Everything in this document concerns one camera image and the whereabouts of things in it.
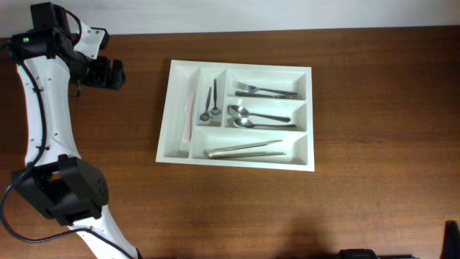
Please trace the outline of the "pink plastic knife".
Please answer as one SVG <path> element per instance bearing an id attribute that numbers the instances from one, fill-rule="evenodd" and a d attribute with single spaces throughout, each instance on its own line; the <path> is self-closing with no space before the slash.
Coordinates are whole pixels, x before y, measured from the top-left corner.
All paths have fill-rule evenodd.
<path id="1" fill-rule="evenodd" d="M 195 101 L 195 91 L 191 91 L 184 104 L 185 124 L 183 129 L 183 142 L 190 142 L 192 131 L 193 105 Z"/>

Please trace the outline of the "small teaspoon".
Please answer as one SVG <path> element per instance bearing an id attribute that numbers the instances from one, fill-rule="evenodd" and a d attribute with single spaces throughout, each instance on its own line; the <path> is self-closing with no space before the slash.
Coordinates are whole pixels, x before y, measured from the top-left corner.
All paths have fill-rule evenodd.
<path id="1" fill-rule="evenodd" d="M 211 102 L 211 93 L 212 93 L 212 88 L 210 87 L 208 89 L 208 93 L 207 93 L 207 96 L 206 96 L 206 105 L 205 105 L 205 111 L 204 113 L 202 113 L 200 115 L 200 120 L 205 122 L 205 121 L 208 121 L 211 116 L 209 114 L 209 106 L 210 106 L 210 102 Z"/>
<path id="2" fill-rule="evenodd" d="M 213 108 L 211 110 L 212 115 L 219 115 L 221 110 L 217 106 L 218 94 L 217 94 L 217 79 L 213 80 Z"/>

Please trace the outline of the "metal tongs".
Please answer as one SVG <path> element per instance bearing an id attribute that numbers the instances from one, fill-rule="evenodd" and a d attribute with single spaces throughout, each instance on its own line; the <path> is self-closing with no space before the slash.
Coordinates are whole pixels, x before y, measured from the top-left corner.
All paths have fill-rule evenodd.
<path id="1" fill-rule="evenodd" d="M 203 153 L 209 159 L 230 159 L 230 158 L 250 158 L 250 157 L 264 157 L 264 156 L 278 156 L 286 155 L 286 152 L 283 151 L 252 151 L 252 149 L 258 147 L 264 147 L 268 145 L 273 145 L 281 143 L 282 140 L 269 140 L 264 142 L 256 142 L 245 145 L 237 145 L 232 147 L 222 147 L 212 150 L 205 150 Z"/>

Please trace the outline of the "metal fork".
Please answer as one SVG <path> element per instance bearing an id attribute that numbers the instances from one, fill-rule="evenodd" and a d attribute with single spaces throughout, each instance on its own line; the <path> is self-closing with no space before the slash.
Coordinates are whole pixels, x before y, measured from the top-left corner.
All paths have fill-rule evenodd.
<path id="1" fill-rule="evenodd" d="M 274 89 L 269 89 L 269 88 L 260 88 L 256 86 L 252 86 L 249 84 L 245 84 L 242 82 L 238 82 L 236 84 L 237 88 L 241 89 L 242 91 L 246 91 L 249 93 L 257 93 L 258 91 L 266 91 L 274 94 L 280 94 L 280 95 L 286 95 L 286 96 L 297 96 L 297 92 L 292 92 L 292 91 L 281 91 L 281 90 L 274 90 Z"/>
<path id="2" fill-rule="evenodd" d="M 296 95 L 268 95 L 268 94 L 255 94 L 245 91 L 235 91 L 235 96 L 241 97 L 254 97 L 254 98 L 266 98 L 266 99 L 296 99 Z"/>

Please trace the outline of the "large metal spoon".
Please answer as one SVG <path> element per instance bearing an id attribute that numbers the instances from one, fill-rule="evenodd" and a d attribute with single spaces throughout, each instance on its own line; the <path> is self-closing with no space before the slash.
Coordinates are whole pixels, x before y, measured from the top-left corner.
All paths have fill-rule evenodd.
<path id="1" fill-rule="evenodd" d="M 272 115 L 266 115 L 266 114 L 256 114 L 256 113 L 250 113 L 246 108 L 232 104 L 227 106 L 227 112 L 235 117 L 235 118 L 241 118 L 241 119 L 246 119 L 250 116 L 256 116 L 256 117 L 261 117 L 265 119 L 272 119 L 275 121 L 279 122 L 290 122 L 289 117 L 278 117 L 278 116 L 272 116 Z"/>
<path id="2" fill-rule="evenodd" d="M 248 119 L 227 119 L 228 125 L 247 129 L 293 130 L 295 124 L 255 124 Z"/>

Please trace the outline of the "white plastic cutlery tray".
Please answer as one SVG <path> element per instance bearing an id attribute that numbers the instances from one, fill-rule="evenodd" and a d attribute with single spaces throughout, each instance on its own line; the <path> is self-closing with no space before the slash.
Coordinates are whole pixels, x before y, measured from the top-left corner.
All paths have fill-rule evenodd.
<path id="1" fill-rule="evenodd" d="M 172 60 L 156 160 L 313 172 L 312 75 Z"/>

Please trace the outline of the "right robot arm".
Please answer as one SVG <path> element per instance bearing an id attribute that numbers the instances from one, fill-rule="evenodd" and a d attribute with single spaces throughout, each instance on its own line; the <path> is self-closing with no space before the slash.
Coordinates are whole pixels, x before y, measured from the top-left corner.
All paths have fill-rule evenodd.
<path id="1" fill-rule="evenodd" d="M 378 254 L 372 249 L 340 250 L 338 259 L 418 259 L 409 253 Z M 440 259 L 459 259 L 459 225 L 457 221 L 448 220 L 444 225 L 443 245 Z"/>

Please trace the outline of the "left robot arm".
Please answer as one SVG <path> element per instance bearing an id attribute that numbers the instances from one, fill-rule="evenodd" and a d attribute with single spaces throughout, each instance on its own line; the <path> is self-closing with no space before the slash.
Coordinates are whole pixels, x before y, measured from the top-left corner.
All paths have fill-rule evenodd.
<path id="1" fill-rule="evenodd" d="M 69 87 L 118 90 L 123 63 L 99 55 L 109 42 L 103 28 L 79 22 L 50 2 L 30 8 L 33 28 L 8 43 L 17 63 L 27 109 L 28 145 L 23 170 L 12 174 L 17 191 L 44 218 L 79 235 L 97 258 L 139 258 L 109 211 L 109 189 L 100 169 L 82 160 L 73 137 Z"/>

